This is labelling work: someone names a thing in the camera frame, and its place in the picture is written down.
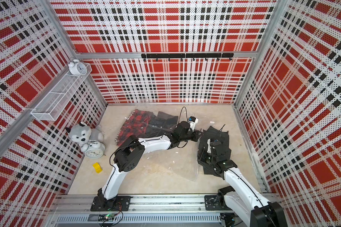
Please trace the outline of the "grey pinstripe garment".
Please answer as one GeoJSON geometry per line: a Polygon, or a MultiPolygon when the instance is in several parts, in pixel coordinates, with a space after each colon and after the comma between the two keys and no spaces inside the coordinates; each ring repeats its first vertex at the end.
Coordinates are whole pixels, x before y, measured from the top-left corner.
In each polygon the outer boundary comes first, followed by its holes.
{"type": "Polygon", "coordinates": [[[205,175],[224,178],[218,163],[228,161],[231,152],[228,131],[222,132],[210,126],[203,131],[203,135],[199,140],[197,161],[203,167],[205,175]]]}

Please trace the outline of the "clear vacuum bag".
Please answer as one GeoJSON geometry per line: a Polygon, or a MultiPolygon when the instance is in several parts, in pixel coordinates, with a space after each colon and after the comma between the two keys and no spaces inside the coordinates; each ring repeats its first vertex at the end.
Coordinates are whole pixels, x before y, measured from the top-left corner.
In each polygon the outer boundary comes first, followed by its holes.
{"type": "MultiPolygon", "coordinates": [[[[140,165],[141,160],[149,159],[163,168],[190,181],[195,181],[198,176],[197,152],[199,140],[183,141],[190,128],[186,107],[181,109],[175,128],[165,132],[162,136],[144,138],[131,135],[112,155],[110,165],[117,167],[119,172],[129,172],[140,165]]],[[[208,119],[198,118],[195,130],[204,131],[210,125],[208,119]]]]}

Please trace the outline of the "red black plaid shirt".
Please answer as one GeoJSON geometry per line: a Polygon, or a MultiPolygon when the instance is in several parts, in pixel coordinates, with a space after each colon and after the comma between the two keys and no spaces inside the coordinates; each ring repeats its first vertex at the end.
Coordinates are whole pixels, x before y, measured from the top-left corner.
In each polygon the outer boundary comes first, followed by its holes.
{"type": "Polygon", "coordinates": [[[132,111],[115,138],[117,146],[120,146],[131,135],[135,135],[136,137],[144,136],[152,117],[154,117],[154,113],[149,111],[139,109],[132,111]]]}

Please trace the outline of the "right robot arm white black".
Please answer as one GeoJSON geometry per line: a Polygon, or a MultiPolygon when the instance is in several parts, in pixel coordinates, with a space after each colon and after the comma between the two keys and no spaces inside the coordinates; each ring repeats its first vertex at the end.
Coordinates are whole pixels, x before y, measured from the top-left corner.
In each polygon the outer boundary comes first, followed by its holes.
{"type": "Polygon", "coordinates": [[[199,163],[229,186],[218,190],[222,209],[231,209],[248,227],[286,227],[284,210],[259,193],[242,175],[237,164],[227,159],[230,149],[220,140],[209,139],[199,163]]]}

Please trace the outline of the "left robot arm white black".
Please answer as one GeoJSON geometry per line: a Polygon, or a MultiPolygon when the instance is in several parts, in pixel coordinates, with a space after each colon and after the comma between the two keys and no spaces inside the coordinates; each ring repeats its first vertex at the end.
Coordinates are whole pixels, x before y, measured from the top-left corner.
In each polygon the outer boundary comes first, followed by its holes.
{"type": "Polygon", "coordinates": [[[115,207],[118,190],[128,172],[133,170],[144,154],[179,148],[181,142],[197,142],[202,132],[195,129],[198,118],[192,116],[187,121],[178,123],[171,132],[152,138],[137,138],[132,135],[114,152],[113,169],[105,183],[98,190],[97,199],[101,209],[115,207]]]}

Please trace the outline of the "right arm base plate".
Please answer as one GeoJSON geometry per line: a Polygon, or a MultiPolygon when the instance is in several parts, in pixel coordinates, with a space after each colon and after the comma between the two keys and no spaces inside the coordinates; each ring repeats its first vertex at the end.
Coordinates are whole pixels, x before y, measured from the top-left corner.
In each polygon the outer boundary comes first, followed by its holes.
{"type": "Polygon", "coordinates": [[[244,204],[235,194],[206,195],[204,201],[207,211],[242,211],[244,209],[244,204]]]}

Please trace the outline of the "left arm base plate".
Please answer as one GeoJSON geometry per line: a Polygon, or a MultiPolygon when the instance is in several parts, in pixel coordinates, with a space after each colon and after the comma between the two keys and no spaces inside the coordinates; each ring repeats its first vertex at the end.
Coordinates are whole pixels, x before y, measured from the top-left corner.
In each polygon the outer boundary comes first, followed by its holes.
{"type": "Polygon", "coordinates": [[[128,211],[131,196],[117,196],[105,201],[96,196],[92,202],[91,211],[128,211]]]}

